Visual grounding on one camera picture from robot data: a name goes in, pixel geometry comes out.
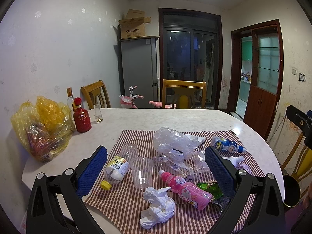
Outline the green snack wrapper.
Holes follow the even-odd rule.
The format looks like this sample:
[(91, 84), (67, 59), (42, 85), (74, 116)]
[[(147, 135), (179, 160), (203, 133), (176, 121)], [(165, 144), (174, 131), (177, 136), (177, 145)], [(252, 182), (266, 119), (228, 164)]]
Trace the green snack wrapper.
[(209, 183), (198, 182), (197, 186), (200, 189), (210, 193), (213, 196), (211, 203), (216, 206), (221, 212), (224, 211), (226, 206), (229, 204), (230, 197), (226, 196), (222, 192), (216, 181), (211, 181)]

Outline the dark sliding glass door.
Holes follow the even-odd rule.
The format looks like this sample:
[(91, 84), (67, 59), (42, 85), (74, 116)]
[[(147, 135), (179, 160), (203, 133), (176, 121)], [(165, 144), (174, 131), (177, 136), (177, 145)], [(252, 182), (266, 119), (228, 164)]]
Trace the dark sliding glass door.
[(159, 8), (160, 79), (206, 83), (206, 95), (196, 104), (217, 109), (223, 70), (223, 32), (220, 15), (185, 9)]

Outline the wall sticker notice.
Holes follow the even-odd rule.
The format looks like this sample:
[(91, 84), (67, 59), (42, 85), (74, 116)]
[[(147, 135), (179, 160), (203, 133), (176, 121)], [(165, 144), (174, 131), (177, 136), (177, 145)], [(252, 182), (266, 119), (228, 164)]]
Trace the wall sticker notice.
[(299, 74), (299, 81), (300, 81), (300, 82), (305, 82), (305, 81), (306, 81), (306, 76), (305, 76), (304, 73), (300, 73), (300, 74)]

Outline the white tissue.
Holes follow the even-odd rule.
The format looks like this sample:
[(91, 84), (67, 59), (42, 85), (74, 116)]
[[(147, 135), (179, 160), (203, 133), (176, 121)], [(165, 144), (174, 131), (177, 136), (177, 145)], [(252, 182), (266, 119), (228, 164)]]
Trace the white tissue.
[(175, 201), (168, 196), (170, 187), (155, 189), (146, 188), (143, 199), (149, 202), (149, 207), (140, 214), (140, 225), (143, 229), (151, 229), (158, 223), (164, 223), (175, 214)]

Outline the yellow plastic bag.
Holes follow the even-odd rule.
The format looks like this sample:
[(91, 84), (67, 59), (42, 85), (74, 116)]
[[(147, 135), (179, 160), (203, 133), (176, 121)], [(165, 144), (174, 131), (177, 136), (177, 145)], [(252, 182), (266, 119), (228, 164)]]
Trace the yellow plastic bag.
[(69, 144), (75, 126), (73, 111), (62, 102), (38, 96), (36, 104), (27, 101), (11, 116), (19, 141), (37, 161), (52, 161)]

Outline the clear plastic cup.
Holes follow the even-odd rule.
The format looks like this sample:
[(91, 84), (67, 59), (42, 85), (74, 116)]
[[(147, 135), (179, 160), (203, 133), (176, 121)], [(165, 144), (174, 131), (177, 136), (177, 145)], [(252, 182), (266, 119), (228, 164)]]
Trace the clear plastic cup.
[(136, 157), (130, 160), (134, 186), (144, 190), (152, 185), (152, 170), (154, 163), (147, 157)]

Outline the right wooden chair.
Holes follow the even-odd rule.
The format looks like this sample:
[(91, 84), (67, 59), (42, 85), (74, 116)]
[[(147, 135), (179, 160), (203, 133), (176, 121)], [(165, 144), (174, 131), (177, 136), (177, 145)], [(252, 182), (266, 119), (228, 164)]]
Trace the right wooden chair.
[(311, 148), (305, 145), (304, 139), (304, 134), (300, 133), (292, 150), (281, 166), (282, 171), (285, 171), (287, 165), (292, 160), (296, 160), (291, 176), (294, 177), (297, 182), (301, 182), (311, 175)]

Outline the blue white drink bottle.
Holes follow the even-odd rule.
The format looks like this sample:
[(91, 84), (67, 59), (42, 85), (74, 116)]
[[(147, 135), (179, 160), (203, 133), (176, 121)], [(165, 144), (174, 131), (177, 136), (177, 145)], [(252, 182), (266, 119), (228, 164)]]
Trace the blue white drink bottle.
[(231, 154), (246, 152), (246, 148), (244, 148), (241, 145), (238, 145), (237, 142), (216, 136), (212, 138), (212, 146), (220, 152), (228, 152)]

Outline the middle wooden chair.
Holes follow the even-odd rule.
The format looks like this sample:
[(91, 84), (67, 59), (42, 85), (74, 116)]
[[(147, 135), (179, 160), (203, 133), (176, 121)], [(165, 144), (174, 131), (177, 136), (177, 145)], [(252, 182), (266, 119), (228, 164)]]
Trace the middle wooden chair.
[(167, 89), (174, 91), (174, 97), (171, 102), (172, 109), (195, 109), (195, 93), (202, 93), (201, 109), (205, 108), (206, 104), (206, 82), (198, 81), (183, 81), (183, 80), (167, 80), (163, 79), (162, 83), (162, 109), (166, 108)]

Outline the clear printed plastic bag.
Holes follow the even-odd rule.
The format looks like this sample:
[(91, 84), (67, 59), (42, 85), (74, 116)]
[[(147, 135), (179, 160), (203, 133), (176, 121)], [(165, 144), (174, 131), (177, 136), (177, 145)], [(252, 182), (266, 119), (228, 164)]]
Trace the clear printed plastic bag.
[(204, 151), (195, 151), (188, 160), (170, 160), (165, 155), (153, 157), (155, 166), (166, 172), (183, 177), (189, 182), (210, 182), (214, 180), (211, 170), (205, 162)]

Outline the purple snack wrapper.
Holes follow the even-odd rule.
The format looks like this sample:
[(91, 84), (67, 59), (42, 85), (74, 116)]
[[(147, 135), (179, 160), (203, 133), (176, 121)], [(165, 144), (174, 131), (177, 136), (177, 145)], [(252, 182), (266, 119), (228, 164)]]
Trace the purple snack wrapper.
[(245, 158), (243, 156), (239, 157), (223, 157), (225, 160), (229, 160), (237, 170), (243, 169), (246, 170), (249, 175), (252, 174), (250, 167), (245, 163)]

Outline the grey refrigerator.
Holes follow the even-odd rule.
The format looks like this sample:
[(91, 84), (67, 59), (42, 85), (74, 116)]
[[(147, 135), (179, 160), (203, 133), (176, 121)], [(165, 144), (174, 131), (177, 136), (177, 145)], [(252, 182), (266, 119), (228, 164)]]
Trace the grey refrigerator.
[(148, 108), (150, 100), (158, 100), (157, 39), (143, 36), (121, 40), (122, 93), (128, 94), (130, 86), (137, 86), (144, 96), (137, 104), (141, 108)]

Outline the pink drink bottle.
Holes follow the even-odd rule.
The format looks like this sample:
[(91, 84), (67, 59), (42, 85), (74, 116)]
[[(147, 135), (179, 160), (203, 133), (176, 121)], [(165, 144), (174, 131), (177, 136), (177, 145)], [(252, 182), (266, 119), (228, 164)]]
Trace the pink drink bottle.
[(174, 176), (165, 170), (159, 170), (159, 177), (170, 186), (171, 191), (177, 193), (181, 199), (194, 206), (198, 210), (203, 210), (211, 202), (213, 196), (198, 188), (195, 184), (187, 182), (183, 177)]

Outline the clear bottle yellow cap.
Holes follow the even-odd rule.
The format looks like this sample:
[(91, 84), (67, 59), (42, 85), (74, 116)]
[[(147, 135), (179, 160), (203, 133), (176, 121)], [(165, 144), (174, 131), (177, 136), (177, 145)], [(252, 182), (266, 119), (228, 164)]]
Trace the clear bottle yellow cap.
[(130, 169), (130, 162), (136, 157), (138, 157), (137, 146), (125, 143), (104, 168), (104, 178), (100, 187), (108, 191), (114, 184), (121, 183)]

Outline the brown wooden kitchen door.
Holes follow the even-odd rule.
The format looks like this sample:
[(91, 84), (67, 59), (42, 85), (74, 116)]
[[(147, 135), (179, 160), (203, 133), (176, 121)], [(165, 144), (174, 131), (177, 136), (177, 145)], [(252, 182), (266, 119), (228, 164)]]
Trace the brown wooden kitchen door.
[(252, 72), (243, 121), (263, 139), (272, 128), (281, 94), (284, 47), (278, 19), (251, 29)]

